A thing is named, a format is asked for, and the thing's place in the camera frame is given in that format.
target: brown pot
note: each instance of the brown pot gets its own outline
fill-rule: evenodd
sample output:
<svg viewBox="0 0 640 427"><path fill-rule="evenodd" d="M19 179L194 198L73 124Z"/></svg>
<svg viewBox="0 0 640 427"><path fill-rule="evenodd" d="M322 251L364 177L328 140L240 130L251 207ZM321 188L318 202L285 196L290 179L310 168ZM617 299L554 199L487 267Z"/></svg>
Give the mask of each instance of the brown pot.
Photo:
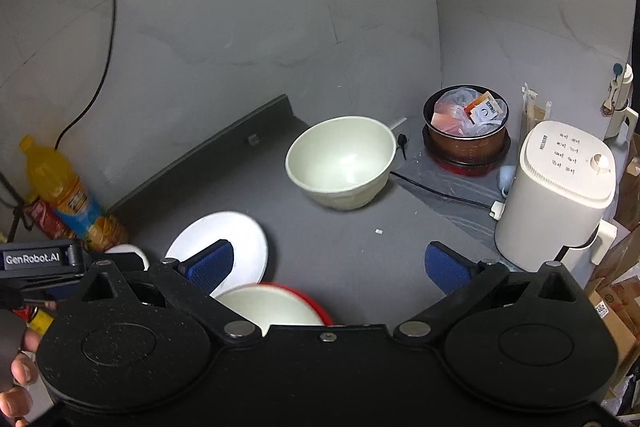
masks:
<svg viewBox="0 0 640 427"><path fill-rule="evenodd" d="M436 129L431 124L433 118L433 107L440 97L447 91L457 89L459 87L470 87L478 92L489 91L496 100L502 100L504 105L507 105L506 100L501 97L494 90L486 89L481 86L471 86L465 84L464 86L452 86L442 89L432 94L424 104L423 115L427 122L427 133L431 139L431 150L436 150L436 155L441 156L446 160L452 160L466 165L483 165L491 163L496 160L502 153L504 153L506 133L507 133L507 120L509 120L509 107L507 106L507 112L504 115L502 124L498 129L491 131L489 134L483 136L453 136L443 131Z"/></svg>

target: human hand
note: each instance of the human hand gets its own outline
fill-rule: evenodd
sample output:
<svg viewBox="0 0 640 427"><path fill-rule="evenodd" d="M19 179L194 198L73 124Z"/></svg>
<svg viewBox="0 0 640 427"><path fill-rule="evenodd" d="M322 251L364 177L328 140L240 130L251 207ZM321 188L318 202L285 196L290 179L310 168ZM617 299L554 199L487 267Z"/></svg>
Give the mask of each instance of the human hand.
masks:
<svg viewBox="0 0 640 427"><path fill-rule="evenodd" d="M27 328L22 339L22 349L36 351L38 344L40 344L40 336ZM38 369L27 355L18 353L11 364L11 372L20 385L14 385L5 393L0 393L0 410L5 416L17 419L15 427L25 427L27 421L22 417L31 410L33 400L29 391L22 386L38 380Z"/></svg>

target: black cable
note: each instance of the black cable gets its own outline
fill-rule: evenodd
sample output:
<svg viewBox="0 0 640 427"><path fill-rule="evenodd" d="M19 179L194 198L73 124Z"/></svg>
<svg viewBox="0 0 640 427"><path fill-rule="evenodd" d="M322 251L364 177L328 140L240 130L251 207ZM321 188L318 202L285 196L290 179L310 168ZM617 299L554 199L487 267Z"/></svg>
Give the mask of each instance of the black cable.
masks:
<svg viewBox="0 0 640 427"><path fill-rule="evenodd" d="M398 174L395 171L391 171L390 174L393 174L394 176L397 176L401 180L404 180L407 183L411 183L412 185L415 185L416 187L420 187L420 188L423 188L424 190L428 190L429 192L431 192L433 194L436 194L437 196L440 196L440 197L443 197L443 198L447 198L449 200L461 201L462 203L474 204L475 206L480 206L481 208L487 208L488 210L491 210L491 205L490 204L480 203L480 201L467 200L465 198L459 198L457 196L451 196L450 194L445 194L444 192L438 192L434 188L429 188L429 187L426 187L425 185L422 185L421 183L414 182L413 180L407 178L406 176L402 176L402 174Z"/></svg>
<svg viewBox="0 0 640 427"><path fill-rule="evenodd" d="M9 210L13 210L15 208L14 204L9 203L8 201L3 200L2 198L0 198L0 204L2 204L2 206L5 206Z"/></svg>
<svg viewBox="0 0 640 427"><path fill-rule="evenodd" d="M89 102L88 105L82 110L82 113L80 113L76 117L76 119L73 122L71 122L69 125L67 125L64 128L64 130L60 133L60 135L58 136L58 139L56 140L56 146L54 147L54 149L58 149L60 145L60 140L62 140L62 137L65 136L65 134L69 131L69 129L75 126L76 123L82 120L82 117L84 117L84 115L87 114L89 109L91 109L91 106L94 105L94 102L98 98L98 95L102 90L102 86L104 85L104 79L107 77L107 73L109 71L109 64L111 63L111 52L113 51L113 35L116 29L116 13L117 13L116 0L111 0L111 3L113 6L111 10L111 35L109 37L109 49L107 51L107 62L104 65L104 71L102 72L102 78L100 80L100 84L98 84L98 88L95 90L94 97L91 99L91 102Z"/></svg>

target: plastic wrap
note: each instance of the plastic wrap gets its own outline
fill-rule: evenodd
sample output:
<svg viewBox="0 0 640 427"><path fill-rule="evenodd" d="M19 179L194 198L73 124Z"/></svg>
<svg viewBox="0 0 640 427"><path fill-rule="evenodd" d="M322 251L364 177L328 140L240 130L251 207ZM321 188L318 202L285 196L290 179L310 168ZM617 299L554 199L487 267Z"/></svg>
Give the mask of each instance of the plastic wrap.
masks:
<svg viewBox="0 0 640 427"><path fill-rule="evenodd" d="M501 126L507 106L503 100L497 99L496 102L502 110L501 115L494 120L475 124L466 114L465 107L481 94L470 87L459 87L447 91L433 106L431 124L452 136L473 137L493 132Z"/></svg>

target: blue gripper pad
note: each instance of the blue gripper pad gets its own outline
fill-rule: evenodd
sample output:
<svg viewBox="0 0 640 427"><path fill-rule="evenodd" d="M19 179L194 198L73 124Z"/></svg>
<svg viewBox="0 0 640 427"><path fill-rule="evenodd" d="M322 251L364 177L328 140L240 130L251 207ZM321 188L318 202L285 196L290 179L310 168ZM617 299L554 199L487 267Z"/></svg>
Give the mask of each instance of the blue gripper pad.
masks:
<svg viewBox="0 0 640 427"><path fill-rule="evenodd" d="M178 273L209 295L233 267L234 247L226 239L220 239L178 264Z"/></svg>
<svg viewBox="0 0 640 427"><path fill-rule="evenodd" d="M424 253L424 270L445 295L462 288L478 272L478 265L438 241Z"/></svg>

